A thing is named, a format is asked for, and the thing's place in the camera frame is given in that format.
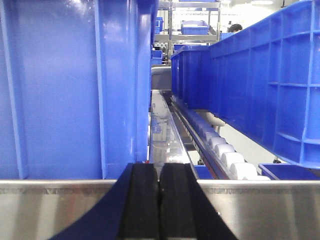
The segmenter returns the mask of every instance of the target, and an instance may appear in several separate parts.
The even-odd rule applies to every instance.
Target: person
[[[229,33],[236,33],[239,32],[240,30],[242,30],[242,26],[240,24],[233,24],[231,25],[231,27],[229,28]]]

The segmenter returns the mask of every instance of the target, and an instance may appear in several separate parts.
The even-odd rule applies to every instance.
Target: metal shelf
[[[158,34],[155,35],[155,42],[168,43],[167,55],[170,57],[174,50],[174,44],[178,42],[184,43],[208,43],[212,44],[217,42],[219,36],[217,35],[174,35],[173,30],[173,11],[207,11],[208,12],[208,22],[210,25],[211,12],[217,12],[217,33],[220,29],[220,2],[172,2],[169,1],[159,1],[158,9],[161,11],[168,11],[168,34]]]
[[[218,10],[220,7],[220,2],[169,2],[160,1],[160,10],[169,10],[169,8],[203,8],[210,9],[208,11],[213,11],[212,9]]]
[[[157,34],[155,35],[154,40],[156,42],[167,42],[169,41],[169,35],[167,34]],[[217,41],[217,35],[172,35],[172,42],[178,41],[193,41],[193,42],[211,42],[214,43]]]

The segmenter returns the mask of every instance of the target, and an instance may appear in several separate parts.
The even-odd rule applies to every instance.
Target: blue plastic crate
[[[199,179],[214,179],[205,165],[194,165]]]
[[[159,34],[163,31],[164,19],[162,16],[157,16],[155,21],[155,34]]]
[[[176,52],[178,51],[180,48],[182,48],[183,46],[186,46],[187,44],[174,44],[173,45],[173,51]]]
[[[127,2],[0,1],[0,179],[113,179],[146,159],[158,6]]]
[[[182,21],[183,35],[208,35],[209,26],[205,21]]]
[[[177,67],[175,61],[179,61],[178,70],[174,69]],[[171,62],[173,92],[191,109],[208,109],[210,100],[208,79],[211,76],[208,46],[183,46],[171,56]]]
[[[320,168],[320,1],[210,46],[210,111],[291,164]]]
[[[220,33],[220,41],[226,39],[227,37],[232,36],[235,32],[222,32]]]
[[[151,64],[162,64],[162,50],[152,50]]]
[[[289,163],[264,163],[259,164],[261,175],[271,180],[320,180],[309,169]]]

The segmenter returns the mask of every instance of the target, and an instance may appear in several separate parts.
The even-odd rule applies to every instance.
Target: roller conveyor
[[[150,160],[153,164],[128,166],[129,170],[123,173],[125,180],[121,178],[117,182],[1,181],[0,201],[5,203],[0,208],[0,221],[5,223],[0,225],[3,239],[42,240],[55,236],[53,239],[201,240],[219,239],[216,236],[223,233],[239,240],[320,239],[319,181],[198,179],[209,201],[200,198],[202,192],[195,187],[194,168],[185,158],[186,150],[168,115],[169,107],[161,91],[152,93],[152,101]],[[187,120],[183,114],[180,118]],[[186,127],[198,137],[199,143],[200,140],[204,143],[203,131],[201,136],[193,130],[193,123],[188,122]],[[214,156],[211,161],[219,160],[214,152],[205,155]],[[146,166],[147,170],[139,169],[140,166]],[[110,190],[116,186],[115,182],[122,187]],[[108,199],[117,200],[104,203]],[[108,221],[114,227],[107,228]],[[224,226],[225,231],[211,227],[215,224]],[[206,238],[207,230],[212,235]]]

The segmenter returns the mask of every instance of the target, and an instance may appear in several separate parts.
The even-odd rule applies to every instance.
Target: shelving rack
[[[217,11],[217,27],[216,27],[216,35],[182,35],[182,34],[173,34],[173,11],[176,8],[195,8],[195,9],[205,9],[208,11],[208,25],[211,22],[211,12]],[[221,17],[221,3],[220,2],[173,2],[169,1],[160,1],[158,10],[160,11],[168,11],[167,24],[168,34],[156,34],[155,42],[158,43],[167,43],[167,55],[168,58],[173,54],[173,47],[176,43],[207,43],[213,44],[219,40],[219,32],[220,32],[220,17]]]

